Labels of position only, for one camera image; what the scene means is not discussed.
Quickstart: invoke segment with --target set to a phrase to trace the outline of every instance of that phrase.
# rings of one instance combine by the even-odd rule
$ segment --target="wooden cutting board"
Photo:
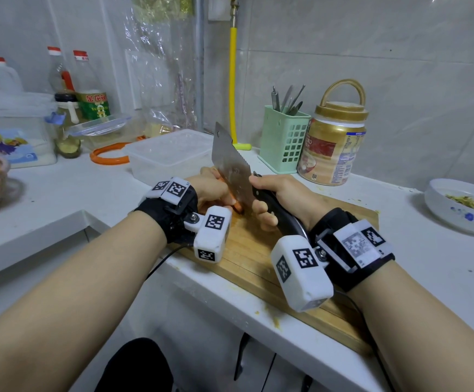
[[[323,196],[323,200],[332,207],[348,210],[358,219],[365,218],[379,228],[376,211],[330,197]],[[269,257],[280,237],[279,232],[261,230],[254,217],[234,212],[220,263],[199,261],[191,249],[183,249],[181,253],[352,350],[362,355],[371,354],[371,347],[363,333],[362,319],[344,297],[335,295],[320,308],[303,313],[295,312],[288,306]],[[278,318],[273,316],[272,322],[275,327],[280,327]]]

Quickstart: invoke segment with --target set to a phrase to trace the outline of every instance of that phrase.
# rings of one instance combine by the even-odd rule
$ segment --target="white bowl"
[[[467,195],[474,199],[474,184],[452,179],[433,179],[424,192],[430,210],[446,223],[474,233],[474,209],[446,197]]]

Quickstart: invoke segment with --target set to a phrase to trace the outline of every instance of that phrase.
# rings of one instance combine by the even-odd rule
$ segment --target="cabinet handle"
[[[312,382],[313,378],[306,374],[304,376],[304,379],[302,380],[301,392],[308,392],[310,390]]]
[[[237,363],[235,363],[235,373],[233,375],[233,380],[237,381],[239,376],[242,374],[242,354],[244,352],[244,348],[246,348],[246,345],[248,344],[248,341],[250,340],[250,335],[248,333],[244,333],[241,338],[241,342],[239,343],[239,353],[237,354]]]

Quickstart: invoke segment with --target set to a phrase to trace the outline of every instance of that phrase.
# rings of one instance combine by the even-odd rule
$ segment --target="green label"
[[[79,108],[87,120],[96,120],[110,115],[108,98],[103,93],[78,93]]]

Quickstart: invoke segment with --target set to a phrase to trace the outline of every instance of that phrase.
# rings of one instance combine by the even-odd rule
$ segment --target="knife handle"
[[[277,227],[283,235],[300,235],[308,239],[306,230],[299,219],[282,207],[275,194],[270,190],[253,189],[253,196],[268,205],[268,212],[273,213],[279,224]]]

